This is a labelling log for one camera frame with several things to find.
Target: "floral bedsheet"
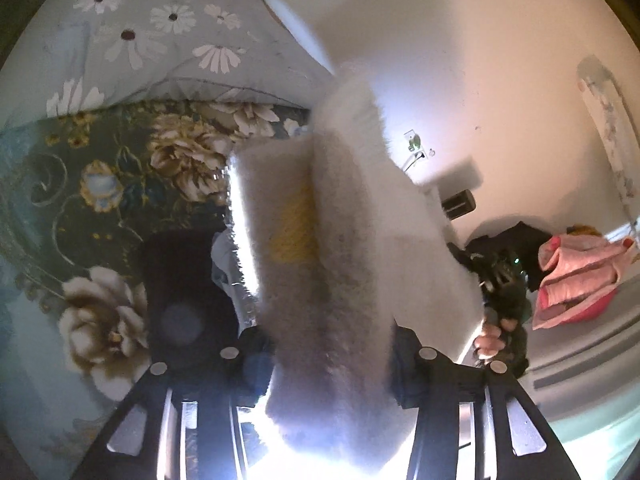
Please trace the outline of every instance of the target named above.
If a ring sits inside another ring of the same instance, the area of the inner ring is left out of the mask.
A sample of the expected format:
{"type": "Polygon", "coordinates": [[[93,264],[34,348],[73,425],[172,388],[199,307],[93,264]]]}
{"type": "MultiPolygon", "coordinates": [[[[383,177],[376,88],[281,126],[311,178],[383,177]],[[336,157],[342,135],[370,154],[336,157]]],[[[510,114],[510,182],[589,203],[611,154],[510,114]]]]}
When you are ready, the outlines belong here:
{"type": "Polygon", "coordinates": [[[143,102],[0,133],[0,417],[40,478],[69,477],[149,365],[140,242],[224,230],[230,151],[307,115],[143,102]]]}

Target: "wall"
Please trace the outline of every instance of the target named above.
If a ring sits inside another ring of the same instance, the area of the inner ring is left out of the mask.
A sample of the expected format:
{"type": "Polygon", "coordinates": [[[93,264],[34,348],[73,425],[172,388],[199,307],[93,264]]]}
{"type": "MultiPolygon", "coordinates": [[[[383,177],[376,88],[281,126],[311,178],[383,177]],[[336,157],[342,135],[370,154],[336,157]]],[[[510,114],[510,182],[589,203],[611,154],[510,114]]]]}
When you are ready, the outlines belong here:
{"type": "Polygon", "coordinates": [[[625,222],[576,88],[578,63],[596,55],[640,115],[640,53],[603,0],[276,3],[306,23],[334,66],[366,61],[394,160],[409,155],[410,129],[435,151],[410,170],[416,182],[448,174],[445,192],[479,184],[478,209],[455,222],[463,238],[514,217],[556,230],[625,222]]]}

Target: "bright light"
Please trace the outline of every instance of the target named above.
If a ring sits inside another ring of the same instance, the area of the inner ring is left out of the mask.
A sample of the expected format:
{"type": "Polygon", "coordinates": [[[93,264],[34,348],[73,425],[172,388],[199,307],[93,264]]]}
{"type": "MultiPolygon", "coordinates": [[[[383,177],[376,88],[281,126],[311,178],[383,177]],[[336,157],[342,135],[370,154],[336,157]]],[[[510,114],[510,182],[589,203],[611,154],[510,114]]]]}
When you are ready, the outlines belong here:
{"type": "Polygon", "coordinates": [[[243,420],[254,424],[260,439],[269,449],[267,455],[249,469],[250,480],[398,480],[406,477],[414,431],[378,474],[368,476],[345,462],[296,453],[287,447],[264,412],[268,397],[268,394],[263,396],[251,413],[244,414],[246,418],[243,420]]]}
{"type": "Polygon", "coordinates": [[[233,237],[238,248],[238,263],[244,288],[252,296],[258,295],[258,276],[255,272],[254,254],[248,237],[248,226],[244,215],[244,201],[242,200],[241,179],[236,173],[236,161],[234,158],[229,165],[229,195],[231,198],[231,215],[234,222],[233,237]]]}

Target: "black object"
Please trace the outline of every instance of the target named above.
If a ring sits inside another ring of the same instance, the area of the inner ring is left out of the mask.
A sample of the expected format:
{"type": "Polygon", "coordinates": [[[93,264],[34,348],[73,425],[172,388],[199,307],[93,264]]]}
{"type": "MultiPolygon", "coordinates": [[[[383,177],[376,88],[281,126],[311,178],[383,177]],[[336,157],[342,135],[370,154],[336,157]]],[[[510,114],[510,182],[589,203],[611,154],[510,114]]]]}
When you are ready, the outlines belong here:
{"type": "Polygon", "coordinates": [[[476,199],[468,189],[456,193],[442,202],[442,209],[449,220],[455,220],[462,215],[476,210],[476,199]]]}
{"type": "Polygon", "coordinates": [[[471,240],[465,249],[471,254],[482,254],[482,256],[505,250],[513,251],[520,259],[522,269],[527,275],[527,286],[533,292],[538,290],[540,282],[545,277],[545,273],[538,265],[538,249],[550,238],[551,233],[531,227],[524,222],[518,222],[496,236],[481,236],[471,240]]]}
{"type": "MultiPolygon", "coordinates": [[[[530,316],[531,304],[527,299],[525,273],[518,255],[502,250],[484,256],[470,254],[452,243],[447,247],[459,264],[478,275],[486,321],[498,327],[501,319],[518,321],[513,332],[502,331],[500,338],[505,348],[493,359],[504,362],[516,378],[522,377],[529,367],[527,332],[522,322],[530,316]]],[[[484,364],[488,362],[478,361],[478,365],[484,364]]]]}
{"type": "MultiPolygon", "coordinates": [[[[225,320],[226,305],[204,301],[210,263],[204,264],[207,272],[196,268],[203,264],[202,247],[208,253],[207,240],[210,234],[175,232],[157,235],[143,247],[154,364],[102,428],[72,480],[183,478],[190,455],[196,457],[191,463],[197,462],[200,480],[247,478],[238,413],[266,393],[274,347],[260,327],[238,336],[237,323],[225,320]],[[186,316],[186,329],[174,319],[178,342],[163,321],[172,302],[197,305],[192,310],[202,323],[194,331],[193,312],[186,316]],[[186,407],[196,403],[194,421],[186,407]],[[128,424],[132,414],[138,420],[133,428],[128,424]]],[[[399,405],[419,408],[408,479],[456,478],[459,406],[469,402],[476,480],[579,480],[551,428],[509,372],[453,364],[434,349],[421,348],[415,333],[400,327],[391,370],[399,405]],[[542,446],[529,446],[536,440],[542,446]]]]}

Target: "yellow patch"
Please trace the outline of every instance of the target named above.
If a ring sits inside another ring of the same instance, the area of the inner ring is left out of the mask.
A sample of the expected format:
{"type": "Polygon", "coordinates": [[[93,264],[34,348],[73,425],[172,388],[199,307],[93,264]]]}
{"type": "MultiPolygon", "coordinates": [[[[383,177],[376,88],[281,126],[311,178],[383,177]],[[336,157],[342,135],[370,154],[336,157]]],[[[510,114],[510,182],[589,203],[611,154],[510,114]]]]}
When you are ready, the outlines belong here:
{"type": "Polygon", "coordinates": [[[316,203],[311,184],[305,184],[282,209],[280,226],[271,237],[270,253],[280,264],[312,262],[318,257],[316,203]]]}

